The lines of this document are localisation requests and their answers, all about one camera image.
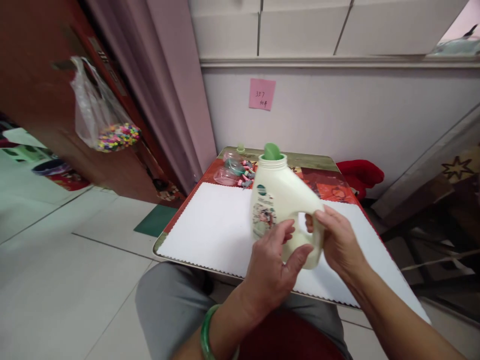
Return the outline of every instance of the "door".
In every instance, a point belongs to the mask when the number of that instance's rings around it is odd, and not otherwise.
[[[102,53],[98,39],[94,48],[94,38],[74,0],[2,1],[0,111],[95,185],[110,188],[121,196],[160,203],[162,190],[169,187],[174,192],[175,174],[125,85],[109,68],[109,58]],[[133,122],[142,129],[142,142],[122,151],[102,153],[78,138],[75,96],[70,87],[74,72],[53,66],[67,64],[72,55],[87,55],[92,60]]]

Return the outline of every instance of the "green jade bangle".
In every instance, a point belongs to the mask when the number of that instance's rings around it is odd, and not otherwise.
[[[209,332],[210,332],[210,321],[212,320],[212,316],[218,310],[220,304],[212,306],[205,315],[205,319],[203,319],[203,323],[201,325],[200,331],[200,346],[201,352],[203,353],[203,358],[205,360],[215,360],[215,356],[212,354],[212,349],[210,348],[210,339],[209,339]],[[237,360],[240,353],[240,346],[236,348],[235,354],[233,355],[232,360]]]

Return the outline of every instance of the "gray pants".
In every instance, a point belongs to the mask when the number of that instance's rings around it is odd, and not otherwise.
[[[140,279],[135,303],[152,359],[170,359],[215,305],[201,290],[203,280],[202,271],[171,262],[156,265]],[[283,306],[325,334],[346,359],[352,358],[334,304],[290,294]]]

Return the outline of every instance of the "bottle neck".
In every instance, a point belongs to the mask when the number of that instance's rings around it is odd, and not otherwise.
[[[263,155],[258,157],[258,167],[270,170],[281,170],[287,167],[287,155],[280,154],[280,160],[265,160]]]

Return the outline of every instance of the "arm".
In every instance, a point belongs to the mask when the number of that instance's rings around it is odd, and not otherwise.
[[[285,220],[256,241],[245,280],[232,291],[210,321],[209,343],[216,360],[230,360],[244,337],[294,288],[297,276],[313,247],[297,248],[284,264],[282,244],[292,238],[293,220]],[[173,359],[203,359],[198,328]]]
[[[373,271],[344,216],[325,206],[315,217],[328,230],[323,245],[328,264],[350,289],[390,360],[465,359]],[[311,217],[307,227],[312,231]]]

